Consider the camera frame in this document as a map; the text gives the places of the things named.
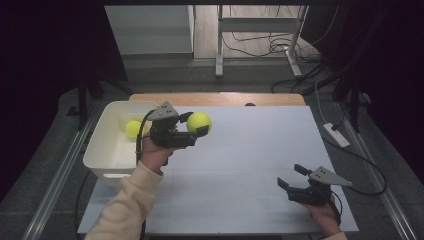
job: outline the tennis ball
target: tennis ball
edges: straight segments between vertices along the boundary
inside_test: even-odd
[[[194,112],[187,119],[187,131],[189,132],[198,132],[198,128],[207,126],[207,132],[201,134],[201,136],[205,136],[212,129],[212,121],[211,118],[204,112]]]
[[[137,134],[140,131],[141,122],[137,120],[131,120],[127,123],[125,126],[125,132],[127,133],[127,136],[131,139],[136,139]]]

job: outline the beige sleeve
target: beige sleeve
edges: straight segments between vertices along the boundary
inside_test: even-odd
[[[132,175],[121,180],[118,194],[106,204],[85,239],[139,239],[162,178],[139,162]]]
[[[347,237],[344,234],[344,232],[340,232],[340,233],[337,233],[337,234],[335,234],[331,237],[324,238],[324,240],[347,240]]]

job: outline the white container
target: white container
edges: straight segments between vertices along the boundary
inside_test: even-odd
[[[142,121],[158,105],[154,102],[117,101],[106,106],[88,143],[83,162],[108,186],[118,185],[120,179],[131,175],[136,167],[136,141],[127,136],[126,124]],[[146,122],[145,129],[151,123]]]

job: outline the white table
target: white table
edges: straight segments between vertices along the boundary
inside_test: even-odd
[[[147,234],[319,232],[307,210],[289,201],[277,185],[280,177],[291,186],[308,186],[307,178],[293,170],[295,163],[334,171],[309,107],[174,107],[180,114],[208,113],[213,128],[163,167]],[[332,189],[343,202],[341,229],[358,231],[342,189]],[[79,233],[90,229],[114,195],[97,182]]]

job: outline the power strip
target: power strip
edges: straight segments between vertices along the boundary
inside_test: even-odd
[[[340,147],[343,148],[343,147],[349,146],[350,143],[346,140],[346,138],[343,137],[343,135],[339,132],[339,130],[331,129],[332,126],[333,126],[333,124],[331,124],[331,123],[327,123],[327,124],[323,125],[323,127],[327,131],[327,133],[333,138],[334,141],[337,142],[337,144]]]

